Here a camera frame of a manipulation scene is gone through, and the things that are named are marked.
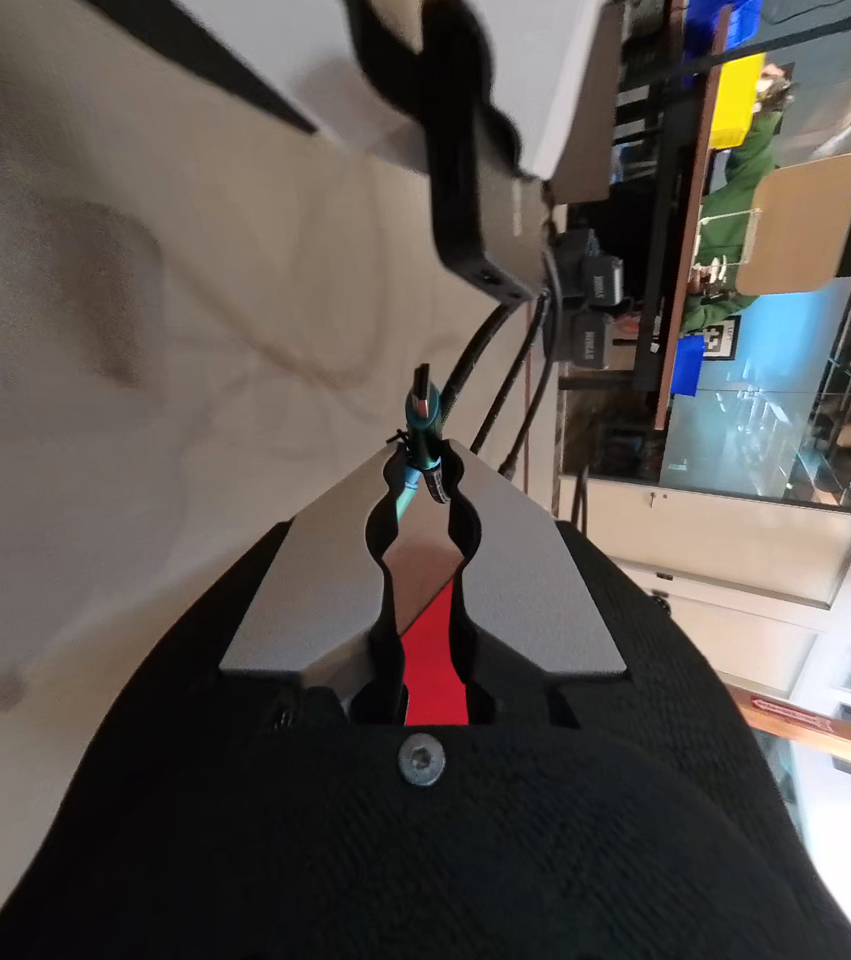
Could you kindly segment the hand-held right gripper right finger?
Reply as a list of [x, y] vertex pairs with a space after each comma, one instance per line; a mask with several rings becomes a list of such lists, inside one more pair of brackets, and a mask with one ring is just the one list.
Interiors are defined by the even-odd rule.
[[457, 440], [448, 535], [461, 554], [448, 627], [468, 707], [551, 707], [564, 684], [624, 678], [624, 658], [560, 527]]

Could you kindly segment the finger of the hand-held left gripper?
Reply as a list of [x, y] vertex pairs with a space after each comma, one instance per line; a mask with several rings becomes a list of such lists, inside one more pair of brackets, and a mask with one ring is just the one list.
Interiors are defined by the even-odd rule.
[[374, 89], [335, 1], [178, 1], [194, 22], [323, 136], [428, 172], [421, 127]]
[[559, 205], [610, 192], [624, 2], [471, 1], [491, 56], [492, 108], [515, 135], [519, 172]]

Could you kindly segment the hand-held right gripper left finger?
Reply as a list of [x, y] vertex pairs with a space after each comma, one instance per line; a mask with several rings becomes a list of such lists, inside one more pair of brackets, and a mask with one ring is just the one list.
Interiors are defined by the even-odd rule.
[[405, 651], [384, 563], [405, 474], [405, 449], [388, 442], [292, 518], [222, 673], [332, 690], [358, 722], [405, 720]]

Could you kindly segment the red plastic bin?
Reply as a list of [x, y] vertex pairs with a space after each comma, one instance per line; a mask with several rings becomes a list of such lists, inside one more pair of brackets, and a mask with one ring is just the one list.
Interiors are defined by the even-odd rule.
[[453, 603], [449, 582], [402, 637], [404, 685], [408, 702], [405, 726], [467, 726], [466, 688], [451, 653]]

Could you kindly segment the black USB hub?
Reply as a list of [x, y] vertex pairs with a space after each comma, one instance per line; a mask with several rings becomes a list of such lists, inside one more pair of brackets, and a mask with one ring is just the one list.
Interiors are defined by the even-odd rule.
[[542, 184], [516, 172], [512, 145], [480, 103], [426, 130], [436, 253], [446, 270], [504, 305], [531, 302], [545, 285]]

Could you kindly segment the black HDMI cable green plug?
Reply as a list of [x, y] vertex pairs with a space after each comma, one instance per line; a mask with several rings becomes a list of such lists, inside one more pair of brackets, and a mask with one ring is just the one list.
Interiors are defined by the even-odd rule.
[[404, 451], [403, 487], [395, 499], [399, 522], [424, 487], [436, 503], [449, 503], [443, 474], [443, 412], [428, 363], [416, 367], [405, 401], [405, 428], [395, 435]]

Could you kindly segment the yellow plastic bin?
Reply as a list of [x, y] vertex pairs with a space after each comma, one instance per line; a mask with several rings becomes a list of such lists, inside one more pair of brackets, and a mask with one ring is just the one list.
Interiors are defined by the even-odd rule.
[[766, 55], [759, 53], [721, 66], [709, 131], [710, 150], [731, 150], [744, 143], [752, 125], [765, 63]]

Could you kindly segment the brown-edged table black legs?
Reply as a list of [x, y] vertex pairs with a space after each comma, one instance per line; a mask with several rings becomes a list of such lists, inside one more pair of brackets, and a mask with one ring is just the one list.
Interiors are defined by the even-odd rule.
[[662, 115], [649, 256], [639, 316], [632, 390], [645, 402], [651, 430], [670, 419], [672, 378], [696, 246], [698, 212], [710, 171], [710, 134], [720, 66], [689, 86], [669, 81]]

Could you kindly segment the wooden board on clear stand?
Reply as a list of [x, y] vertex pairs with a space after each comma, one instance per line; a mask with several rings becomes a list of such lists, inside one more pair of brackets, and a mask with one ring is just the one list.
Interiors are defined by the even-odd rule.
[[773, 171], [755, 188], [735, 290], [821, 289], [837, 276], [850, 227], [851, 152]]

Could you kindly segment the framed marker tag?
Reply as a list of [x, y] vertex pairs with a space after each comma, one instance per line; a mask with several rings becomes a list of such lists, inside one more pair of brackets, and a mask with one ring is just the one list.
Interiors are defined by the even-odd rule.
[[742, 326], [741, 315], [731, 315], [702, 327], [699, 335], [704, 342], [703, 360], [732, 362], [737, 358]]

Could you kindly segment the red wall sign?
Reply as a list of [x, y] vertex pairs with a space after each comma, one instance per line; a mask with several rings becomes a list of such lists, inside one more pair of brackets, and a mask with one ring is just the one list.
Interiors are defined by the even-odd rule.
[[768, 699], [757, 694], [749, 696], [749, 709], [755, 714], [774, 717], [778, 722], [792, 727], [832, 735], [835, 730], [830, 718], [796, 707], [790, 703]]

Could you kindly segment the wooden post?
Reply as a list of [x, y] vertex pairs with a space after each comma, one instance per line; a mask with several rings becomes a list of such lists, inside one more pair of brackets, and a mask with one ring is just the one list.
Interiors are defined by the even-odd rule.
[[790, 726], [778, 722], [774, 717], [753, 712], [749, 707], [749, 696], [759, 695], [772, 700], [759, 693], [749, 691], [731, 684], [726, 685], [731, 700], [735, 703], [746, 723], [754, 730], [762, 731], [768, 735], [791, 740], [804, 747], [814, 749], [823, 754], [840, 759], [842, 762], [851, 763], [851, 723], [831, 718], [831, 724], [834, 729], [833, 734], [820, 733], [815, 730], [806, 729], [798, 726]]

